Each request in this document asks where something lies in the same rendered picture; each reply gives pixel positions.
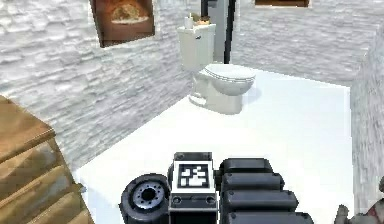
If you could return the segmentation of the dark framed picture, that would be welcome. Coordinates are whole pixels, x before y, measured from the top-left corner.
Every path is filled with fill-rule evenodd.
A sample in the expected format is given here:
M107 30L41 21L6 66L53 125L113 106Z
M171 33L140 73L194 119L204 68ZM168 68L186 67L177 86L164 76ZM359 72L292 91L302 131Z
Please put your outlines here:
M255 5L274 7L309 7L310 0L254 0Z

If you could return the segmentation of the black door frame post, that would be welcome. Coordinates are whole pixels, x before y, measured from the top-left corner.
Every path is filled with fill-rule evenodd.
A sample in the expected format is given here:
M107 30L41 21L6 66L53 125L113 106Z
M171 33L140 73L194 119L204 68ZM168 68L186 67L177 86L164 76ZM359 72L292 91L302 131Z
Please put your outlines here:
M231 59L232 39L233 39L233 26L235 19L236 0L228 0L228 15L226 22L226 40L224 49L224 64L229 64Z

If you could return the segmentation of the grey and red object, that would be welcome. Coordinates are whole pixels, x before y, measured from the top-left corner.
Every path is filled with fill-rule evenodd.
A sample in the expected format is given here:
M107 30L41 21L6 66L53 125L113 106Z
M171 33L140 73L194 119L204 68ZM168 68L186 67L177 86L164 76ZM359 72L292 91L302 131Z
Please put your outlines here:
M333 224L384 224L384 196L377 200L366 212L348 217L349 209L340 204Z

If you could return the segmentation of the wooden chest of drawers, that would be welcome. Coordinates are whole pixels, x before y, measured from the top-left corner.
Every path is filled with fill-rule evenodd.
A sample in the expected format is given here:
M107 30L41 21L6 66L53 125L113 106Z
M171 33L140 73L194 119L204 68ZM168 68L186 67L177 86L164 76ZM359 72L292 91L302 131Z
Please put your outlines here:
M95 224L55 131L0 95L0 224Z

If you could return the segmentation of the brown framed picture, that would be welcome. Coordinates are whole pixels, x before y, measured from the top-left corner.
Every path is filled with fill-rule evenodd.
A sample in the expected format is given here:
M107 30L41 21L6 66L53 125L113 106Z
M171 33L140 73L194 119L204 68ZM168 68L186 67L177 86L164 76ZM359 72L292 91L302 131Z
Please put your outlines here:
M89 0L101 48L155 35L153 0Z

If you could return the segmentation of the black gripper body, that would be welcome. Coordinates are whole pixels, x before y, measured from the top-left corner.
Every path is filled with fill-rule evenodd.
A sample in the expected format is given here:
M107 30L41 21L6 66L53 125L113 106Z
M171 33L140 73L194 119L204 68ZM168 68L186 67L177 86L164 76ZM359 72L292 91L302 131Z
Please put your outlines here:
M169 194L167 178L162 174L149 173L135 178L120 198L124 224L169 224Z

